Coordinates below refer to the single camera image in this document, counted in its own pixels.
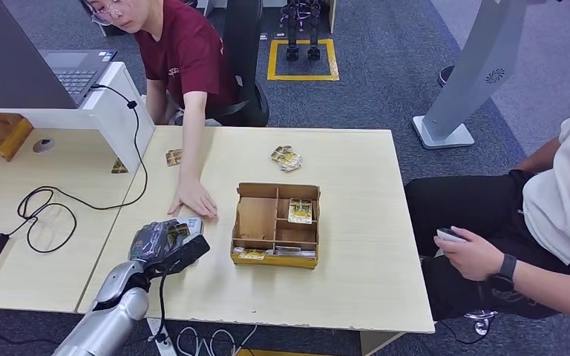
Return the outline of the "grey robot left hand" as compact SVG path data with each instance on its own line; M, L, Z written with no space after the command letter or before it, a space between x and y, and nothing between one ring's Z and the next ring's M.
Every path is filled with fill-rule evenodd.
M151 222L136 232L128 251L128 259L145 264L157 263L182 245L191 234L186 223L177 220Z

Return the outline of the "person's left hand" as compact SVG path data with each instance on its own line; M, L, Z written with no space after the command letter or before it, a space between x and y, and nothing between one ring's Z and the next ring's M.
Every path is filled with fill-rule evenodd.
M174 215L180 212L185 206L201 217L214 219L217 216L217 206L203 187L198 178L180 177L167 210L167 215Z
M498 248L467 229L452 226L451 230L465 241L444 240L438 234L433 237L433 241L464 278L485 281L499 272L504 254Z

